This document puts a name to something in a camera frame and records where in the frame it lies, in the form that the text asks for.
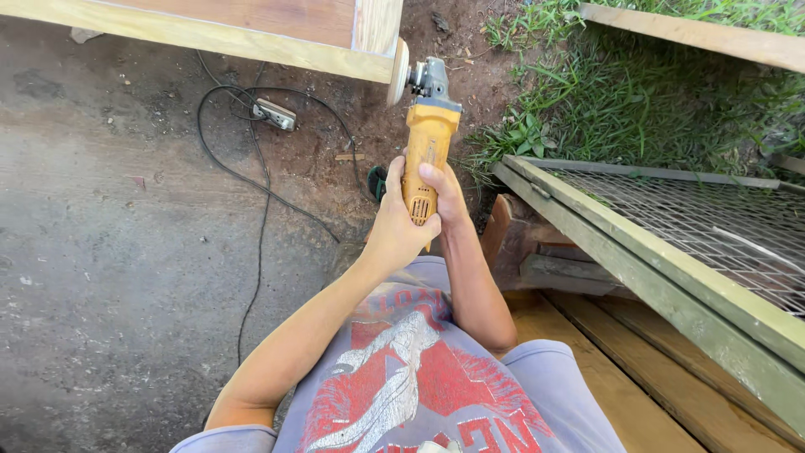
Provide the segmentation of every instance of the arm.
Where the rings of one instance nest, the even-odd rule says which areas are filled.
[[[400,156],[389,166],[386,196],[360,258],[249,354],[218,395],[205,430],[252,423],[272,426],[285,393],[310,372],[355,307],[439,234],[440,216],[423,226],[408,217],[400,190],[404,165]]]
[[[439,194],[440,241],[448,266],[453,318],[458,327],[500,358],[517,346],[517,329],[484,260],[456,174],[447,164],[444,171],[422,164],[419,175]]]

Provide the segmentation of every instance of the person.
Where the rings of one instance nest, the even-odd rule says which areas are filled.
[[[449,165],[419,168],[438,193],[422,226],[404,165],[389,166],[360,257],[252,351],[204,431],[171,452],[625,451],[567,345],[517,344]],[[437,236],[444,258],[418,257]]]

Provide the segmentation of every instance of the red graphic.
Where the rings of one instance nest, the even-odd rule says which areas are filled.
[[[495,359],[450,348],[441,339],[444,328],[439,320],[449,312],[445,313],[438,294],[400,291],[393,299],[381,297],[378,310],[366,302],[359,311],[362,318],[374,318],[378,312],[388,314],[414,301],[414,309],[394,325],[352,323],[351,349],[339,357],[332,376],[318,389],[297,451],[380,452],[384,450],[377,445],[380,438],[405,429],[403,423],[418,410],[427,408],[448,417],[476,406],[488,415],[454,425],[465,447],[483,443],[480,451],[498,453],[505,444],[512,452],[540,452],[534,432],[547,437],[553,433],[517,382]],[[446,446],[450,438],[440,432],[433,440]],[[385,447],[388,453],[416,449]]]

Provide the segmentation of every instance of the electrical outlet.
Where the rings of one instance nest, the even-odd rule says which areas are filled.
[[[296,114],[294,112],[278,106],[273,102],[268,102],[266,99],[258,98],[257,102],[271,117],[272,121],[268,121],[269,123],[279,126],[280,129],[284,129],[285,131],[294,130],[294,125],[296,124]],[[252,113],[254,113],[254,116],[265,120],[266,116],[260,107],[255,104],[252,107]]]

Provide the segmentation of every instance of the finger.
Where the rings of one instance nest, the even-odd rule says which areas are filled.
[[[419,164],[419,177],[425,184],[436,189],[439,195],[445,195],[450,191],[449,180],[442,170],[430,164]]]
[[[427,232],[429,240],[433,240],[433,238],[442,232],[442,216],[433,214],[420,228]]]
[[[450,166],[450,164],[445,162],[444,163],[444,168],[442,168],[442,171],[444,171],[444,175],[448,178],[448,181],[451,181],[451,182],[456,181],[456,182],[458,182],[458,179],[456,178],[456,172],[452,171],[452,167]]]
[[[389,164],[389,172],[386,175],[386,195],[383,198],[392,197],[392,200],[403,199],[403,190],[400,188],[400,178],[403,177],[405,168],[405,156],[397,156]]]

